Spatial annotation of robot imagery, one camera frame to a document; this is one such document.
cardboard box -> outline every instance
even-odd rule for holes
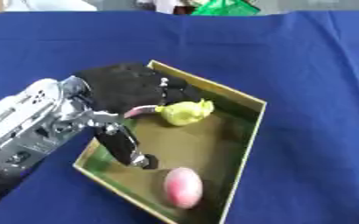
[[[214,101],[215,112],[198,123],[173,127],[159,115],[131,121],[143,153],[156,155],[157,170],[119,164],[95,139],[74,168],[98,184],[167,223],[223,223],[236,192],[266,102],[210,80],[152,61],[148,67],[181,77]],[[189,210],[165,199],[163,179],[176,167],[190,167],[201,176],[203,197]]]

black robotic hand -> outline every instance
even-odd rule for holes
[[[168,105],[176,102],[199,102],[196,88],[186,81],[152,70],[142,64],[119,64],[98,67],[75,74],[90,88],[92,108],[113,114],[124,114],[133,108],[146,105]],[[96,129],[95,137],[119,162],[130,165],[137,139],[123,127],[114,135],[102,128]],[[145,169],[156,169],[158,160],[145,155],[149,160]]]
[[[184,80],[142,64],[119,64],[76,73],[90,87],[94,110],[123,114],[144,105],[199,102],[197,90]]]

black glove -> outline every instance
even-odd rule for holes
[[[201,100],[198,90],[184,80],[142,64],[119,64],[76,73],[91,88],[94,110],[125,113],[137,106],[167,105]],[[162,86],[163,78],[167,79]]]

blue fabric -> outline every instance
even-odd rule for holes
[[[227,223],[359,223],[359,12],[0,15],[0,98],[44,78],[163,61],[269,102]],[[2,223],[156,223],[71,166],[77,136],[0,202]]]

white object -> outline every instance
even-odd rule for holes
[[[138,4],[155,4],[156,11],[173,14],[175,6],[185,6],[181,0],[137,0]]]
[[[97,11],[82,0],[4,0],[5,11]]]

